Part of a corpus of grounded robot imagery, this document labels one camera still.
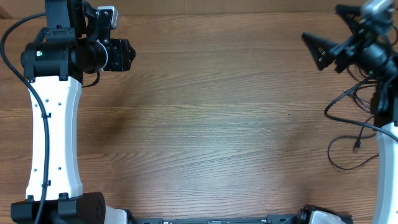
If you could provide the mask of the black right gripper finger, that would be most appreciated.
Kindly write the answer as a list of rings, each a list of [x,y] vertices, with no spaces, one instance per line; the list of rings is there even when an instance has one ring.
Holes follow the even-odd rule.
[[[308,47],[319,71],[322,71],[332,64],[339,54],[339,44],[318,37],[310,32],[303,32],[302,40]]]
[[[337,4],[335,13],[339,15],[348,25],[352,34],[361,34],[364,32],[361,25],[361,7]]]

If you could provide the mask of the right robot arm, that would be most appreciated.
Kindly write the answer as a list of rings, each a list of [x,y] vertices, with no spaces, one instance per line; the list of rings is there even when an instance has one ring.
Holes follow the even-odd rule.
[[[342,44],[303,32],[319,70],[334,63],[341,73],[356,65],[366,73],[363,80],[333,100],[324,110],[326,117],[375,131],[379,151],[379,175],[373,223],[397,223],[397,52],[388,33],[395,27],[393,1],[367,1],[362,6],[338,4],[335,13],[347,24],[351,36]],[[339,118],[329,113],[345,96],[374,85],[369,112],[373,124]]]

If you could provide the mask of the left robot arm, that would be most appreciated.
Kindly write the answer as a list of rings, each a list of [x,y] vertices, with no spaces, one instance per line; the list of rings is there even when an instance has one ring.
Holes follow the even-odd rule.
[[[84,74],[126,72],[136,53],[114,39],[114,6],[46,0],[47,25],[21,54],[18,78],[32,103],[32,166],[25,199],[11,205],[15,223],[134,223],[132,213],[106,204],[101,192],[86,193],[77,156],[77,114]]]

